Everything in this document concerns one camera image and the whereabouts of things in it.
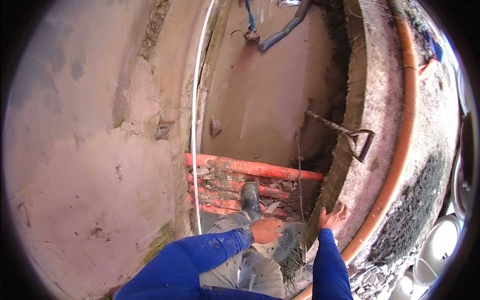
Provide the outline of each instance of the gray pipe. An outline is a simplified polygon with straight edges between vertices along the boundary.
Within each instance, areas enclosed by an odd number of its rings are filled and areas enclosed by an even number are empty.
[[[295,27],[297,27],[298,24],[300,24],[303,21],[303,19],[305,18],[305,15],[307,14],[310,1],[311,0],[302,0],[302,2],[300,3],[300,6],[295,12],[295,16],[285,27],[283,27],[282,31],[271,35],[270,37],[266,38],[263,41],[260,41],[257,45],[257,48],[260,51],[265,51],[271,46],[275,45],[279,40],[286,37]]]

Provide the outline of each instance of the wristwatch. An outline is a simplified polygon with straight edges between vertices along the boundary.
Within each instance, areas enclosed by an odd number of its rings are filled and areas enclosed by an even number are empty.
[[[238,227],[237,229],[240,229],[241,231],[245,232],[245,234],[247,234],[248,238],[250,239],[250,244],[255,243],[255,238],[253,237],[251,225],[241,226],[241,227]]]

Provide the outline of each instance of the rubber boot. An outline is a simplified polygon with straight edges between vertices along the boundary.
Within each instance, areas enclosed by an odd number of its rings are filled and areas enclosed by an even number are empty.
[[[260,219],[260,193],[255,182],[246,182],[241,188],[241,210],[246,212],[252,222]]]

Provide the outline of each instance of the blue rope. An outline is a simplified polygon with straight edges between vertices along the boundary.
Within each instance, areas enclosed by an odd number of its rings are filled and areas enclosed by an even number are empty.
[[[250,22],[250,27],[248,29],[252,31],[255,28],[255,20],[253,19],[252,12],[250,11],[250,3],[249,0],[245,0],[245,6],[248,10],[248,21]]]

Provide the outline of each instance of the gray pants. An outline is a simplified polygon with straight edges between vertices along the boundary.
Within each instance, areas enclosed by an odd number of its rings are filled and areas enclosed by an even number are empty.
[[[248,215],[239,211],[220,218],[208,233],[227,232],[248,224],[251,224]],[[249,290],[252,274],[255,277],[250,291],[285,298],[280,266],[253,247],[235,254],[218,267],[201,273],[200,286]]]

